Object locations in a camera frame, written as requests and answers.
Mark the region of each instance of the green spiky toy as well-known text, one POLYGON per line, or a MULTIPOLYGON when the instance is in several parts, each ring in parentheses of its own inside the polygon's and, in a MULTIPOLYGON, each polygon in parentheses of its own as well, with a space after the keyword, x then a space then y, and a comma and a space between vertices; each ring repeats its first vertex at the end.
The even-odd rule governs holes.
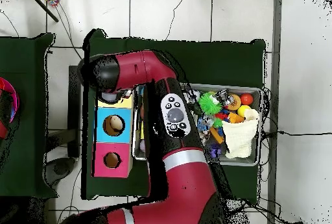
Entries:
POLYGON ((206 114, 214 115, 220 112, 221 104, 215 104, 210 96, 212 96, 212 94, 209 92, 206 92, 205 94, 200 96, 199 104, 206 114))
POLYGON ((216 129, 222 127, 222 120, 220 118, 215 118, 215 121, 213 122, 213 127, 216 129))

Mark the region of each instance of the pink panel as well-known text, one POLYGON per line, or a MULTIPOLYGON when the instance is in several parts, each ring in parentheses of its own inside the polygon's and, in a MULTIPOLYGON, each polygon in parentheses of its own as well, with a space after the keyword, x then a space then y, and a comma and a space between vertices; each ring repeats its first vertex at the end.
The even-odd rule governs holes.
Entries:
POLYGON ((96 143, 95 174, 94 177, 128 177, 130 144, 128 143, 96 143), (121 163, 115 169, 110 169, 104 164, 107 153, 117 153, 121 163))

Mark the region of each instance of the gray stripe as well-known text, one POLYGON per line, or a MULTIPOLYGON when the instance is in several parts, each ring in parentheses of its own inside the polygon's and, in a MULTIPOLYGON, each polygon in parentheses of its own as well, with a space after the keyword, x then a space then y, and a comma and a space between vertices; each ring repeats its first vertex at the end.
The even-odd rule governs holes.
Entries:
POLYGON ((126 224, 135 224, 132 213, 125 208, 122 208, 122 211, 124 212, 124 218, 126 219, 126 224))
POLYGON ((165 170, 169 171, 180 165, 192 162, 206 163, 204 153, 198 149, 190 149, 186 151, 178 151, 164 159, 165 170))

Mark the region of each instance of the yellow panel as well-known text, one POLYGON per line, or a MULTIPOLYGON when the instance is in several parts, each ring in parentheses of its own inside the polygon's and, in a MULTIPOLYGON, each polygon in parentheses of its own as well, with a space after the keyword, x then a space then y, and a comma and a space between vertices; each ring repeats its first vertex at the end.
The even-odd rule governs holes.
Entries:
POLYGON ((142 122, 142 125, 141 125, 141 139, 144 139, 143 122, 142 122))
POLYGON ((128 98, 121 98, 119 102, 117 102, 114 105, 109 105, 103 102, 98 101, 98 106, 99 107, 104 107, 104 108, 132 108, 132 95, 128 98))

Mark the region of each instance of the yellow ball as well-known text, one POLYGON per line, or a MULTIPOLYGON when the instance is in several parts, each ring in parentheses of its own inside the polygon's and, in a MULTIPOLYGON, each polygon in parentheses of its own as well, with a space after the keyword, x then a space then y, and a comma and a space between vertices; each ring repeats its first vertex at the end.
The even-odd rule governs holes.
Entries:
POLYGON ((244 117, 244 111, 245 110, 248 110, 248 109, 251 109, 249 106, 247 105, 242 105, 240 106, 240 108, 237 110, 237 114, 241 117, 244 117))

